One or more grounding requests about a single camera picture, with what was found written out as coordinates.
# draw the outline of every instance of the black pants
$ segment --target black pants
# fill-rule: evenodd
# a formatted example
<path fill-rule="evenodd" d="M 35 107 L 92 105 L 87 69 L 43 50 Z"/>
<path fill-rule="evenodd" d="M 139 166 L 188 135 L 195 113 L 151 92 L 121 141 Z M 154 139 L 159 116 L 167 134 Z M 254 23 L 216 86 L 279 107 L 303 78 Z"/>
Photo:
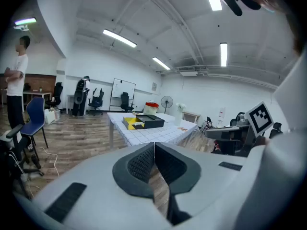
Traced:
<path fill-rule="evenodd" d="M 6 104 L 8 107 L 8 118 L 10 126 L 14 129 L 17 125 L 24 125 L 23 117 L 23 103 L 21 103 L 21 96 L 7 96 Z M 22 135 L 27 138 L 27 146 L 31 144 L 31 139 L 28 136 Z"/>
<path fill-rule="evenodd" d="M 83 98 L 82 98 L 81 104 L 78 105 L 75 102 L 73 103 L 72 115 L 76 116 L 78 114 L 78 111 L 79 111 L 79 115 L 83 116 L 85 103 L 86 103 L 86 92 L 83 92 Z"/>

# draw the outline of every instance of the red and white container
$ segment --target red and white container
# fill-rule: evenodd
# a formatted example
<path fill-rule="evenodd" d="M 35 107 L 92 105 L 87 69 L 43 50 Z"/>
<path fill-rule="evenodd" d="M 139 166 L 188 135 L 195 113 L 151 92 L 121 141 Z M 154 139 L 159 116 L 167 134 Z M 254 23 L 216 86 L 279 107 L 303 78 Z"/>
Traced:
<path fill-rule="evenodd" d="M 157 103 L 146 102 L 145 107 L 144 107 L 144 114 L 145 115 L 155 115 L 157 113 L 158 108 L 159 108 L 159 105 Z"/>

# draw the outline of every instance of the yellow box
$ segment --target yellow box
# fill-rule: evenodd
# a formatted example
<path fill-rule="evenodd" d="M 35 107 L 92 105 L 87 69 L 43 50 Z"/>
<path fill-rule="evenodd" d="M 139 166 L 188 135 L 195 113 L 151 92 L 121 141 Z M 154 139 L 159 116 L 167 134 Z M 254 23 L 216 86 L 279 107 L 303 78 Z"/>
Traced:
<path fill-rule="evenodd" d="M 144 129 L 144 124 L 137 125 L 136 128 L 132 125 L 136 122 L 142 122 L 137 117 L 123 117 L 123 124 L 126 126 L 127 130 Z"/>

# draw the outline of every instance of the grid pattern tablecloth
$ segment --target grid pattern tablecloth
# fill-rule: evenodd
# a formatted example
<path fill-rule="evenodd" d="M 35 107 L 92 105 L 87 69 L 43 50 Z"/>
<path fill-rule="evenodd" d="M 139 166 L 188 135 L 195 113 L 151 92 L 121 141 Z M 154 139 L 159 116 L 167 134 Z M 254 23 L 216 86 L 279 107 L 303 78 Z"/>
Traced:
<path fill-rule="evenodd" d="M 123 117 L 135 117 L 132 113 L 107 113 L 110 121 L 114 124 L 120 135 L 124 138 L 128 146 L 133 146 L 148 142 L 167 142 L 178 144 L 194 130 L 199 131 L 197 124 L 182 120 L 180 126 L 174 125 L 173 116 L 157 113 L 156 116 L 163 119 L 164 126 L 161 128 L 127 130 L 123 124 Z M 178 127 L 183 127 L 187 131 L 182 131 Z"/>

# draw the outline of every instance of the open box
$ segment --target open box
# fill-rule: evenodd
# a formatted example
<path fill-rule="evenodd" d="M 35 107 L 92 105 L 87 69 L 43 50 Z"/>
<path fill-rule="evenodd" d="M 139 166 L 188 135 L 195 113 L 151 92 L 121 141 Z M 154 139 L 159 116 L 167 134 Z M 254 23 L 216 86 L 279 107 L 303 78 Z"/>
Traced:
<path fill-rule="evenodd" d="M 136 117 L 123 117 L 123 124 L 128 130 L 159 128 L 164 126 L 164 120 L 154 115 L 136 115 Z"/>

